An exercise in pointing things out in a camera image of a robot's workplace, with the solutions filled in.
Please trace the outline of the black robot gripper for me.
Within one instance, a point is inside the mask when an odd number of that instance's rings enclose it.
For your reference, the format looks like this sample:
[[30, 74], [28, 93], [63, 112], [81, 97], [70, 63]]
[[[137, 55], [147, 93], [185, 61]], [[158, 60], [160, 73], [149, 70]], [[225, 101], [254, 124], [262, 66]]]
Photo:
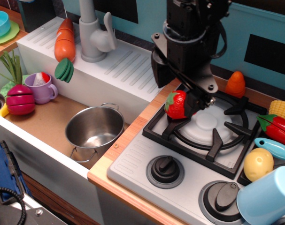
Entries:
[[186, 88], [185, 117], [192, 117], [214, 103], [218, 86], [210, 68], [210, 57], [199, 39], [179, 41], [161, 33], [152, 35], [151, 65], [157, 86], [177, 78]]

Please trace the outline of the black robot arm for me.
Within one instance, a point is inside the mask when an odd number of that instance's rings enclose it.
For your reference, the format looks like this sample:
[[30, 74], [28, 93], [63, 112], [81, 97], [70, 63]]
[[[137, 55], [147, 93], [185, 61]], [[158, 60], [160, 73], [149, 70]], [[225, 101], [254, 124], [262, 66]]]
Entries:
[[214, 103], [218, 86], [212, 59], [224, 55], [227, 37], [221, 19], [229, 15], [230, 0], [169, 0], [163, 33], [152, 35], [152, 69], [158, 87], [177, 78], [187, 89], [172, 94], [165, 112], [174, 119], [190, 118]]

